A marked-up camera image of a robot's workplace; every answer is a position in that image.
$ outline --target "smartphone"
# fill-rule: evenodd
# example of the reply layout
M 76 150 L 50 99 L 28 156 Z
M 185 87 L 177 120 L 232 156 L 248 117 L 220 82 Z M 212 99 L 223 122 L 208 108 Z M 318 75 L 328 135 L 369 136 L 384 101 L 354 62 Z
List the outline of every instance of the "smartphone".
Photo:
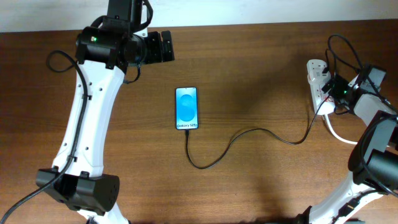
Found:
M 175 90 L 175 115 L 178 130 L 198 128 L 198 100 L 195 87 Z

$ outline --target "power strip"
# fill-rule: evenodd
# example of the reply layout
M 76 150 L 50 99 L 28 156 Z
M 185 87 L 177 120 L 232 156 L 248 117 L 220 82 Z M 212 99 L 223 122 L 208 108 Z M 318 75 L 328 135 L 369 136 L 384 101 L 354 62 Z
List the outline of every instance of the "power strip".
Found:
M 307 63 L 307 79 L 311 87 L 314 113 L 317 112 L 322 101 L 328 97 L 328 94 L 322 91 L 322 87 L 331 79 L 330 72 L 322 73 L 326 66 L 326 62 L 318 59 L 309 60 Z M 329 97 L 320 108 L 318 115 L 330 114 L 334 109 L 335 101 Z

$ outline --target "white cable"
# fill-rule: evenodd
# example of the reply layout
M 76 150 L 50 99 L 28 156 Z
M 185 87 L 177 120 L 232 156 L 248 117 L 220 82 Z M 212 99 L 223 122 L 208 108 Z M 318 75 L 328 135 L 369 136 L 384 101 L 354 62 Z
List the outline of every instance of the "white cable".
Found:
M 325 115 L 323 115 L 323 117 L 325 118 L 325 121 L 326 121 L 326 123 L 328 124 L 328 128 L 329 128 L 331 134 L 334 135 L 334 137 L 336 137 L 336 138 L 339 139 L 340 141 L 345 142 L 345 143 L 348 143 L 348 144 L 357 144 L 357 142 L 353 142 L 353 141 L 349 141 L 349 140 L 343 139 L 342 137 L 340 137 L 339 135 L 337 135 L 337 134 L 335 133 L 335 130 L 333 130 L 333 128 L 331 127 L 331 124 L 330 124 L 330 120 L 329 120 L 328 115 L 325 114 Z

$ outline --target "wooden surface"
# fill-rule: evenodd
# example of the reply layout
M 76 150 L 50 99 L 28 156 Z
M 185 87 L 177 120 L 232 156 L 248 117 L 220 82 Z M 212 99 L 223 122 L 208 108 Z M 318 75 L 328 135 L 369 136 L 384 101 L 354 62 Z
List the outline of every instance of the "wooden surface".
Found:
M 200 128 L 191 131 L 194 161 L 217 158 L 239 130 L 264 127 L 299 140 L 313 116 L 306 63 L 324 59 L 330 34 L 347 36 L 362 61 L 388 71 L 381 93 L 398 105 L 398 21 L 318 22 L 170 28 L 175 61 L 142 68 L 118 93 L 104 150 L 104 173 L 118 175 L 118 204 L 134 222 L 237 223 L 294 217 L 321 202 L 345 178 L 353 147 L 318 118 L 308 139 L 289 146 L 266 133 L 241 138 L 210 170 L 196 170 L 175 129 L 175 89 L 198 88 Z M 0 214 L 37 187 L 37 169 L 52 164 L 62 143 L 75 91 L 75 72 L 45 67 L 54 49 L 75 53 L 79 31 L 0 35 Z M 346 46 L 339 54 L 354 63 Z M 62 67 L 67 63 L 56 60 Z M 351 79 L 354 73 L 343 69 Z M 127 77 L 135 75 L 132 69 Z M 365 129 L 352 116 L 331 116 L 335 131 L 357 140 Z M 396 223 L 398 200 L 384 197 L 355 215 Z M 84 223 L 40 194 L 8 223 Z

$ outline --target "wire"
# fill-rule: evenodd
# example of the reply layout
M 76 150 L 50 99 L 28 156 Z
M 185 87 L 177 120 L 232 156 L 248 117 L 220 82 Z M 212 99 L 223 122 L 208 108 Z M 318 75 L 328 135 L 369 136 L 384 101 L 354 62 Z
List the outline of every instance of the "wire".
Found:
M 100 27 L 100 25 L 102 24 L 102 22 L 104 21 L 104 18 L 105 18 L 106 16 L 99 16 L 98 18 L 96 18 L 95 20 L 94 20 L 94 22 L 91 24 L 91 26 L 92 27 L 97 27 L 97 28 L 99 28 Z
M 47 187 L 50 187 L 51 185 L 53 185 L 54 183 L 56 183 L 56 181 L 58 181 L 63 174 L 66 173 L 66 171 L 68 170 L 68 168 L 70 167 L 70 164 L 73 162 L 74 160 L 74 155 L 76 152 L 76 147 L 77 147 L 77 142 L 79 139 L 79 135 L 80 135 L 80 128 L 81 128 L 81 123 L 83 121 L 83 117 L 84 117 L 84 113 L 86 110 L 86 105 L 87 105 L 87 98 L 88 98 L 88 91 L 87 91 L 87 84 L 86 84 L 86 80 L 83 76 L 83 73 L 81 72 L 78 64 L 71 58 L 71 56 L 69 56 L 68 54 L 66 54 L 65 52 L 62 52 L 61 50 L 54 50 L 53 52 L 51 52 L 49 54 L 49 56 L 47 57 L 47 67 L 53 71 L 53 72 L 61 72 L 61 71 L 67 71 L 69 70 L 69 68 L 66 68 L 64 70 L 56 70 L 54 69 L 51 64 L 49 63 L 51 57 L 55 54 L 60 54 L 62 56 L 64 56 L 66 59 L 69 60 L 69 62 L 75 67 L 77 73 L 79 74 L 79 77 L 81 79 L 81 83 L 83 85 L 83 104 L 81 106 L 81 110 L 80 110 L 80 115 L 78 118 L 78 123 L 76 126 L 76 132 L 75 132 L 75 137 L 73 139 L 73 145 L 72 145 L 72 149 L 70 151 L 70 154 L 68 156 L 67 159 L 67 163 L 65 165 L 65 167 L 61 170 L 61 172 L 55 176 L 52 180 L 50 180 L 48 183 L 46 183 L 45 185 L 41 186 L 39 189 L 35 190 L 34 192 L 30 193 L 28 196 L 20 199 L 17 203 L 15 203 L 3 216 L 3 218 L 0 221 L 0 224 L 4 224 L 6 222 L 6 220 L 8 219 L 8 217 L 11 215 L 11 213 L 17 209 L 19 206 L 21 206 L 23 203 L 25 203 L 26 201 L 28 201 L 29 199 L 35 197 L 36 195 L 38 195 L 39 193 L 43 192 Z
M 136 78 L 133 81 L 123 80 L 123 83 L 124 84 L 130 84 L 130 83 L 136 82 L 139 79 L 140 76 L 141 76 L 141 66 L 138 65 L 137 66 L 137 76 L 136 76 Z
M 327 71 L 330 71 L 330 63 L 329 63 L 329 56 L 328 56 L 328 52 L 329 52 L 329 51 L 330 51 L 330 49 L 326 49 L 326 50 L 325 50 L 326 68 L 327 68 Z M 334 73 L 337 74 L 337 62 L 336 62 L 336 57 L 335 57 L 334 54 L 333 54 L 333 63 L 334 63 L 334 65 L 335 65 Z
M 337 111 L 337 108 L 338 108 L 338 105 L 336 105 L 336 106 L 335 106 L 335 109 L 333 109 L 333 112 L 335 113 L 335 115 L 343 115 L 343 114 L 348 114 L 348 113 L 350 112 L 350 110 L 345 110 L 345 111 L 343 111 L 343 112 L 337 113 L 337 112 L 336 112 L 336 111 Z
M 202 166 L 202 167 L 200 167 L 200 166 L 196 165 L 195 163 L 193 163 L 193 161 L 192 161 L 192 159 L 191 159 L 191 156 L 189 155 L 189 150 L 188 150 L 189 130 L 187 129 L 187 130 L 185 130 L 185 152 L 186 152 L 186 154 L 187 154 L 188 161 L 189 161 L 189 163 L 191 163 L 191 165 L 192 165 L 194 168 L 197 168 L 197 169 L 200 169 L 200 170 L 212 168 L 212 167 L 215 166 L 217 163 L 219 163 L 219 161 L 222 160 L 222 158 L 224 158 L 224 156 L 226 155 L 226 153 L 229 151 L 229 149 L 231 148 L 231 146 L 234 144 L 234 142 L 235 142 L 236 140 L 238 140 L 240 137 L 244 136 L 245 134 L 250 133 L 250 132 L 253 132 L 253 131 L 265 131 L 265 132 L 268 132 L 268 133 L 271 134 L 273 137 L 275 137 L 276 139 L 278 139 L 278 140 L 280 140 L 280 141 L 282 141 L 283 143 L 286 143 L 286 144 L 290 144 L 290 145 L 298 145 L 298 144 L 301 144 L 301 143 L 303 143 L 303 142 L 306 140 L 308 134 L 309 134 L 310 131 L 311 131 L 311 128 L 312 128 L 313 124 L 315 123 L 315 119 L 317 118 L 317 114 L 318 114 L 320 108 L 322 107 L 323 103 L 326 102 L 327 99 L 329 99 L 329 97 L 330 97 L 330 96 L 327 96 L 327 97 L 322 101 L 322 103 L 319 105 L 319 108 L 317 109 L 317 112 L 315 113 L 315 116 L 313 117 L 310 126 L 307 128 L 307 131 L 305 132 L 304 137 L 303 137 L 301 140 L 299 140 L 299 141 L 297 141 L 297 142 L 290 142 L 290 141 L 286 141 L 285 139 L 282 139 L 281 137 L 279 137 L 278 135 L 276 135 L 276 134 L 273 133 L 272 131 L 270 131 L 270 130 L 268 130 L 268 129 L 265 129 L 265 128 L 254 128 L 254 129 L 250 129 L 250 130 L 247 130 L 247 131 L 241 133 L 240 135 L 236 136 L 232 141 L 230 141 L 229 144 L 228 144 L 228 146 L 227 146 L 227 148 L 226 148 L 226 149 L 224 150 L 224 152 L 222 153 L 222 155 L 220 155 L 220 157 L 219 157 L 218 159 L 216 159 L 214 162 L 212 162 L 211 164 L 209 164 L 209 165 L 207 165 L 207 166 Z
M 348 143 L 348 144 L 354 144 L 354 145 L 357 144 L 357 142 L 349 141 L 349 140 L 343 139 L 342 137 L 340 137 L 339 135 L 337 135 L 337 134 L 335 133 L 335 130 L 333 130 L 333 128 L 331 127 L 331 123 L 330 123 L 330 120 L 329 120 L 329 116 L 328 116 L 327 114 L 325 114 L 325 115 L 323 115 L 323 117 L 325 118 L 326 124 L 328 125 L 328 128 L 329 128 L 331 134 L 334 135 L 334 137 L 336 137 L 336 138 L 339 139 L 340 141 L 345 142 L 345 143 Z
M 356 61 L 358 62 L 359 68 L 356 68 L 355 66 L 349 64 L 348 62 L 346 62 L 345 60 L 343 60 L 343 59 L 341 59 L 339 56 L 337 56 L 336 52 L 335 52 L 335 51 L 332 49 L 332 47 L 331 47 L 331 40 L 332 40 L 332 38 L 334 38 L 334 37 L 339 37 L 339 38 L 342 39 L 344 42 L 346 42 L 346 44 L 348 45 L 348 47 L 350 47 L 351 51 L 354 53 L 354 56 L 355 56 Z M 342 36 L 342 35 L 340 35 L 340 34 L 333 34 L 333 35 L 331 35 L 331 36 L 329 37 L 329 39 L 328 39 L 328 47 L 329 47 L 330 52 L 333 54 L 333 56 L 334 56 L 337 60 L 339 60 L 341 63 L 343 63 L 343 64 L 349 66 L 349 67 L 352 68 L 352 69 L 354 69 L 354 71 L 355 71 L 356 73 L 359 73 L 359 72 L 361 71 L 361 69 L 362 69 L 362 67 L 363 67 L 363 66 L 362 66 L 362 62 L 360 61 L 359 56 L 358 56 L 358 53 L 357 53 L 356 50 L 354 49 L 353 45 L 349 42 L 349 40 L 348 40 L 346 37 L 344 37 L 344 36 Z
M 148 27 L 150 22 L 152 21 L 153 16 L 154 16 L 154 10 L 153 10 L 152 6 L 150 5 L 149 1 L 142 0 L 142 2 L 143 2 L 143 5 L 147 7 L 147 20 L 144 23 L 140 24 L 135 29 L 132 29 L 133 33 L 138 32 L 138 31 L 143 30 L 146 27 Z
M 366 140 L 368 139 L 369 135 L 375 130 L 375 128 L 381 124 L 382 122 L 388 120 L 388 119 L 396 119 L 398 118 L 398 115 L 392 114 L 390 116 L 386 116 L 385 118 L 379 119 L 378 121 L 374 122 L 370 127 L 368 127 L 364 133 L 364 137 L 362 138 L 362 141 L 358 143 L 359 146 L 359 157 L 361 158 L 361 165 L 364 167 L 366 172 L 369 174 L 369 176 L 372 178 L 372 180 L 383 190 L 385 190 L 387 193 L 395 196 L 398 198 L 398 194 L 395 193 L 393 190 L 389 189 L 387 186 L 385 186 L 369 169 L 367 163 L 365 162 L 364 158 L 364 145 Z
M 351 199 L 350 201 L 354 200 L 355 202 L 358 203 L 358 204 L 357 204 L 357 206 L 358 206 L 359 203 L 360 203 L 360 200 L 361 200 L 363 197 L 365 197 L 365 196 L 367 196 L 367 195 L 369 195 L 369 194 L 374 194 L 374 193 L 383 194 L 383 191 L 380 191 L 380 190 L 368 190 L 367 192 L 361 192 L 361 194 L 360 194 L 359 196 L 357 196 L 356 198 Z M 346 214 L 340 213 L 340 212 L 342 211 L 342 208 L 347 208 L 347 207 L 350 207 L 350 209 L 352 209 L 352 211 L 356 208 L 355 205 L 354 205 L 354 206 L 353 206 L 353 205 L 350 205 L 349 202 L 346 203 L 346 204 L 344 204 L 344 205 L 339 209 L 339 213 L 337 214 L 337 216 L 333 218 L 333 222 L 332 222 L 331 224 L 335 224 L 335 223 L 338 221 L 339 218 L 341 218 L 341 217 L 346 217 L 347 215 L 349 215 L 349 214 L 352 212 L 352 211 L 350 211 L 349 213 L 346 213 Z

